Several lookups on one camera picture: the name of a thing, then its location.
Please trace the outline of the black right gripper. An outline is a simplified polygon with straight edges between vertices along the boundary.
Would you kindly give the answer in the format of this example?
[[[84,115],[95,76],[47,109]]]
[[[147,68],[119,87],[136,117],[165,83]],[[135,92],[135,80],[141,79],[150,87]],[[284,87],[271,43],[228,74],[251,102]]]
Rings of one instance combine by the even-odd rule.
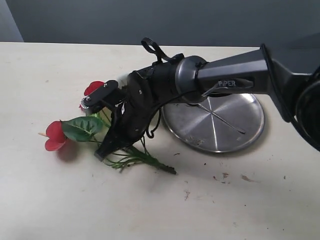
[[[111,153],[129,147],[145,134],[156,112],[181,99],[175,83],[177,64],[152,64],[132,71],[127,84],[116,80],[93,81],[80,101],[83,111],[111,110],[111,126],[94,156],[102,162]]]

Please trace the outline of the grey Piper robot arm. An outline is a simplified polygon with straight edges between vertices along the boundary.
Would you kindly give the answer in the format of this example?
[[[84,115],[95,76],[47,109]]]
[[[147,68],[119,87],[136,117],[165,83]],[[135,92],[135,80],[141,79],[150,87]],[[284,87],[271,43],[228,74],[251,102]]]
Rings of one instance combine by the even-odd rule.
[[[98,159],[140,140],[167,104],[195,104],[232,94],[270,96],[282,119],[319,149],[319,48],[272,50],[262,44],[257,50],[208,62],[181,53],[169,57],[147,37],[141,44],[156,55],[152,65],[132,71],[124,88],[109,80],[81,101],[86,113],[111,111],[111,126],[94,153]]]

